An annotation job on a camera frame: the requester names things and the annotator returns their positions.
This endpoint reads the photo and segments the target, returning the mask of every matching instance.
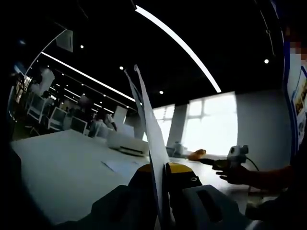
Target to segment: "black ceiling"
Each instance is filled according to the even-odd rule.
[[[20,39],[26,41],[21,60],[29,65],[64,27],[73,30],[73,53],[55,43],[44,52],[130,97],[128,80],[119,66],[127,68],[137,81],[133,65],[138,64],[153,107],[216,94],[191,57],[163,30],[135,12],[130,0],[110,2],[56,0],[27,5],[28,17],[20,22]],[[134,3],[163,21],[190,46],[222,92],[280,88],[283,44],[275,12],[268,1],[256,4],[254,0],[135,0]],[[266,30],[260,10],[270,31]],[[68,84],[79,95],[86,92],[94,101],[105,99],[110,109],[119,104],[103,98],[102,94],[136,108],[129,99],[46,56],[41,55],[38,60],[33,68],[50,65],[56,75],[53,86]],[[102,94],[81,87],[80,82]]]

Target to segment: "white table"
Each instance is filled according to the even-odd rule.
[[[79,220],[90,213],[92,204],[120,184],[127,185],[148,157],[134,157],[107,148],[102,142],[67,130],[12,142],[22,161],[22,177],[30,195],[53,224]],[[247,188],[234,193],[234,186],[221,180],[210,166],[171,158],[190,167],[203,184],[211,184],[230,195],[243,210]],[[115,163],[117,170],[106,164]],[[134,165],[134,169],[121,167]]]

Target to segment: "ceiling light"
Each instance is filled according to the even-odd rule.
[[[96,104],[96,103],[94,103],[94,105],[98,106],[99,108],[102,108],[100,105],[98,105],[98,104]]]
[[[119,95],[121,95],[121,96],[123,96],[123,97],[126,97],[126,98],[128,98],[129,100],[135,102],[135,100],[134,100],[133,98],[131,98],[131,97],[129,97],[129,96],[123,94],[122,92],[120,92],[120,91],[118,91],[118,90],[116,90],[116,89],[113,89],[112,87],[110,87],[110,86],[108,86],[108,85],[106,85],[106,84],[104,84],[104,83],[102,83],[102,82],[96,80],[95,78],[90,77],[89,75],[87,75],[87,74],[85,74],[85,73],[82,73],[81,71],[75,69],[74,67],[71,67],[71,66],[67,65],[66,63],[64,63],[64,62],[62,62],[62,61],[60,61],[60,60],[58,60],[58,59],[56,59],[56,58],[54,58],[54,57],[52,57],[52,56],[50,56],[49,54],[46,54],[46,53],[44,53],[44,52],[41,52],[41,54],[43,54],[43,55],[45,55],[45,56],[47,56],[47,57],[49,57],[49,58],[51,58],[51,59],[57,61],[58,63],[60,63],[60,64],[62,64],[62,65],[64,65],[64,66],[66,66],[66,67],[68,67],[68,68],[70,68],[70,69],[72,69],[72,70],[74,70],[74,71],[76,71],[77,73],[80,73],[81,75],[85,76],[86,78],[91,79],[92,81],[95,81],[96,83],[98,83],[98,84],[100,84],[100,85],[106,87],[107,89],[112,90],[113,92],[116,92],[116,93],[118,93]]]
[[[107,110],[107,111],[110,112],[110,113],[114,113],[113,111],[111,111],[111,110],[109,110],[109,109],[107,109],[107,108],[104,108],[104,110]]]
[[[202,63],[202,61],[198,58],[198,56],[193,52],[193,50],[174,32],[172,31],[167,25],[165,25],[162,21],[157,19],[155,16],[153,16],[148,11],[144,10],[143,8],[136,6],[136,12],[143,15],[145,18],[152,21],[154,24],[159,26],[164,32],[166,32],[171,38],[173,38],[194,60],[194,62],[199,66],[199,68],[202,70],[202,72],[206,75],[212,86],[215,88],[216,92],[221,92],[220,87],[217,85],[216,81],[214,80],[211,73],[208,71],[208,69],[205,67],[205,65]]]
[[[73,94],[73,95],[75,95],[75,96],[77,96],[77,97],[81,97],[81,96],[79,96],[79,95],[75,94],[74,92],[69,91],[68,89],[64,89],[64,90],[66,90],[67,92],[70,92],[71,94]]]
[[[76,100],[74,100],[74,99],[70,98],[70,97],[69,97],[69,96],[67,96],[67,95],[64,95],[64,97],[67,97],[68,99],[72,100],[73,102],[78,103],[78,101],[76,101]]]

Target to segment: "person's hand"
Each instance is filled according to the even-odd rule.
[[[227,168],[216,174],[230,184],[247,184],[250,180],[250,171],[241,165],[235,168]]]

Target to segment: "window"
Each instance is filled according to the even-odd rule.
[[[175,110],[175,105],[168,105],[168,106],[164,106],[161,108],[153,109],[153,114],[155,118],[157,119],[157,122],[161,129],[165,145],[167,144],[169,131],[171,130],[174,110]],[[143,135],[143,140],[148,141],[145,133]]]
[[[234,93],[190,102],[182,143],[190,151],[226,156],[237,142],[236,96]]]

